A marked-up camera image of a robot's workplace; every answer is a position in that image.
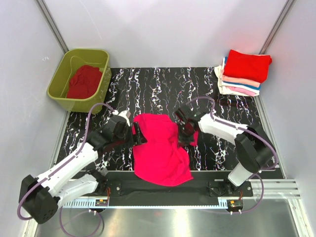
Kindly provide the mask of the bright pink t-shirt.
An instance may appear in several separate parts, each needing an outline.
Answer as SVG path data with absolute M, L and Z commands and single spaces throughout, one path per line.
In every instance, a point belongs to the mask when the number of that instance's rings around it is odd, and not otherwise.
M 133 147 L 134 173 L 161 186 L 193 180 L 188 152 L 178 143 L 178 126 L 168 115 L 140 114 L 134 118 L 147 142 Z

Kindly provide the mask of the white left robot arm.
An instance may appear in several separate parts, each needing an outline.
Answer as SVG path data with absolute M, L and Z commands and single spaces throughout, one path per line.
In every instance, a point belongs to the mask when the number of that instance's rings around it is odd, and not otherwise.
M 90 169 L 79 179 L 73 177 L 114 148 L 146 142 L 138 122 L 130 123 L 125 114 L 113 115 L 104 126 L 88 133 L 83 144 L 54 167 L 37 177 L 26 176 L 21 183 L 18 208 L 43 224 L 68 202 L 86 194 L 102 195 L 107 188 L 106 169 Z

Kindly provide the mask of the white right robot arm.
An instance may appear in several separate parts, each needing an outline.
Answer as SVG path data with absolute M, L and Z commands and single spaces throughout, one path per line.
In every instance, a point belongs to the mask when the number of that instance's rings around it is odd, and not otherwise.
M 235 145 L 238 164 L 224 181 L 209 184 L 211 196 L 237 195 L 245 181 L 276 157 L 274 146 L 260 126 L 234 123 L 215 116 L 213 112 L 190 109 L 188 105 L 180 107 L 175 114 L 180 120 L 177 124 L 180 146 L 193 143 L 197 133 L 212 134 Z

